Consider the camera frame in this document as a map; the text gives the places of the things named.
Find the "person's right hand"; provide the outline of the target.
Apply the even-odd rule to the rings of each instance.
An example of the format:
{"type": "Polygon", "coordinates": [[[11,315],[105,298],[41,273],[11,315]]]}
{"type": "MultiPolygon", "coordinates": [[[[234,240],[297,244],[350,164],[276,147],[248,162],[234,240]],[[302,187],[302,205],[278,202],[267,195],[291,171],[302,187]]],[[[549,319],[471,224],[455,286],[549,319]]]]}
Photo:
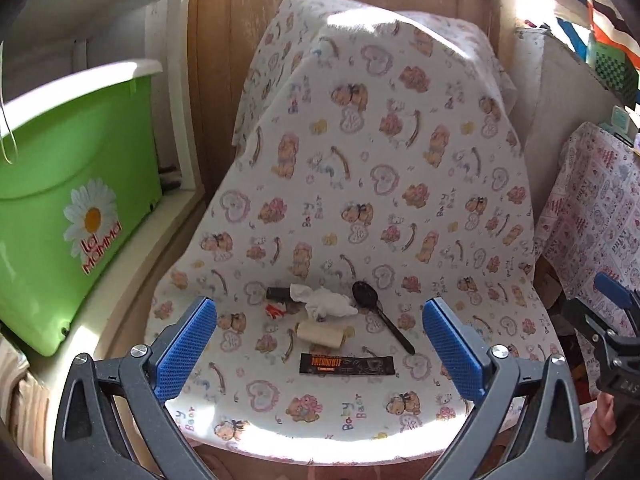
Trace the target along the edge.
{"type": "Polygon", "coordinates": [[[616,430],[614,396],[601,392],[597,398],[587,434],[588,446],[594,454],[607,451],[612,445],[612,435],[616,430]]]}

